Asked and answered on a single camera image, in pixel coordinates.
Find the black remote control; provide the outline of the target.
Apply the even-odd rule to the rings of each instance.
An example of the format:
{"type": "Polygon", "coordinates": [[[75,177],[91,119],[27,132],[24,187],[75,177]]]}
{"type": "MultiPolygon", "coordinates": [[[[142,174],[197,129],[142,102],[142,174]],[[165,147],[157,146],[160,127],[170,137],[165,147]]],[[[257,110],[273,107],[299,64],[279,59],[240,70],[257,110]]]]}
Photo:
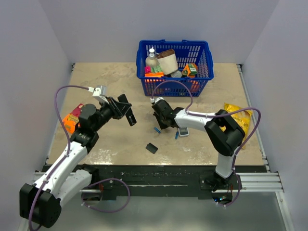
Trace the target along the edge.
{"type": "Polygon", "coordinates": [[[119,107],[120,107],[122,114],[126,116],[129,125],[134,126],[137,123],[137,120],[131,109],[132,104],[128,102],[125,94],[119,95],[117,99],[118,99],[119,107]]]}

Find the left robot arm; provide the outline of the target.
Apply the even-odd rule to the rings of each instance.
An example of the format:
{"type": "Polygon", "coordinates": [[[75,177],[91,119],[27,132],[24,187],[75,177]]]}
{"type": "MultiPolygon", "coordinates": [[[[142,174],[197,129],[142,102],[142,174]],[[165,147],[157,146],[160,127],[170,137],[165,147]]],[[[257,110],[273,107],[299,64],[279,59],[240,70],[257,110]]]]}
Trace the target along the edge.
{"type": "Polygon", "coordinates": [[[100,183],[98,171],[89,167],[79,169],[73,176],[71,172],[78,163],[89,154],[99,139],[98,130],[110,119],[127,118],[130,125],[136,124],[125,94],[115,100],[107,101],[96,108],[93,104],[81,107],[75,131],[69,138],[68,145],[54,164],[33,184],[24,184],[19,192],[20,216],[39,227],[52,227],[60,216],[62,208],[81,189],[96,188],[100,183]]]}

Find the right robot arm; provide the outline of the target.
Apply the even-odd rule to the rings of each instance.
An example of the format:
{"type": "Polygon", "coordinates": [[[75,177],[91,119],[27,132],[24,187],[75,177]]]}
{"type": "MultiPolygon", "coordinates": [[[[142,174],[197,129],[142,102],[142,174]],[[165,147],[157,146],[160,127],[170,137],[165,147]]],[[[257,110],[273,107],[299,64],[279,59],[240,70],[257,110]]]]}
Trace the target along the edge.
{"type": "Polygon", "coordinates": [[[150,102],[161,129],[192,128],[206,132],[218,152],[215,172],[207,182],[215,184],[220,189],[226,189],[231,184],[235,153],[245,137],[245,132],[240,125],[225,110],[206,114],[191,112],[181,107],[172,109],[162,97],[150,99],[150,102]]]}

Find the black remote battery cover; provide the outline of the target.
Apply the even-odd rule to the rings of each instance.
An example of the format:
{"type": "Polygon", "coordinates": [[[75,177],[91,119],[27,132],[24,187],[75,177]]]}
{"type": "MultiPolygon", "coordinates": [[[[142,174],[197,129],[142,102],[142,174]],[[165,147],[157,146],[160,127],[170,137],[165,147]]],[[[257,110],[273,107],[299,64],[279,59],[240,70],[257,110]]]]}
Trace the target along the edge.
{"type": "Polygon", "coordinates": [[[151,152],[152,154],[155,154],[158,150],[158,148],[153,145],[152,143],[148,143],[145,147],[146,150],[148,150],[149,152],[151,152]]]}

